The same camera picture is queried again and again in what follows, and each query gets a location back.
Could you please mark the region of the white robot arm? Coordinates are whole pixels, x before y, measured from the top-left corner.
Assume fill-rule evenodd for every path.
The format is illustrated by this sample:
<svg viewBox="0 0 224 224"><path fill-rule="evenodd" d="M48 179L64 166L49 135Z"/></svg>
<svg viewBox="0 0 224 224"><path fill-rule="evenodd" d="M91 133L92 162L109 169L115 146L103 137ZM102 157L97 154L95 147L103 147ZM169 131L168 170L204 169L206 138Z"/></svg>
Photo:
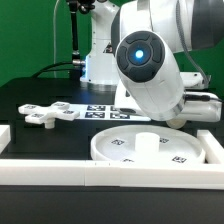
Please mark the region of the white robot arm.
<svg viewBox="0 0 224 224"><path fill-rule="evenodd" d="M216 122L221 103L205 93L202 71L182 73L177 52L211 48L224 39L224 0L132 0L121 7L95 0L87 85L115 87L115 108L152 120Z"/></svg>

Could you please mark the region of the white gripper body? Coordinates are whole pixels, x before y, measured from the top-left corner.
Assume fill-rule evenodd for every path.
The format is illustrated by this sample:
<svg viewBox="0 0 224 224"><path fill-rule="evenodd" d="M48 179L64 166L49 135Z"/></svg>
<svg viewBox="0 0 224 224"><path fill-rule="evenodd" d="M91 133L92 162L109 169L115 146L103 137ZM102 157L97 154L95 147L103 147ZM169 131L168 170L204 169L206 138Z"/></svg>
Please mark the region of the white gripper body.
<svg viewBox="0 0 224 224"><path fill-rule="evenodd" d="M187 89L186 101L183 110L174 115L174 120L218 122L221 119L222 104L215 94L202 92L205 88L202 75L199 72L181 72L184 87ZM122 82L119 82L115 94L115 108L129 115L147 117L148 115L139 107L133 97L126 90ZM152 120L168 121L168 118L149 115Z"/></svg>

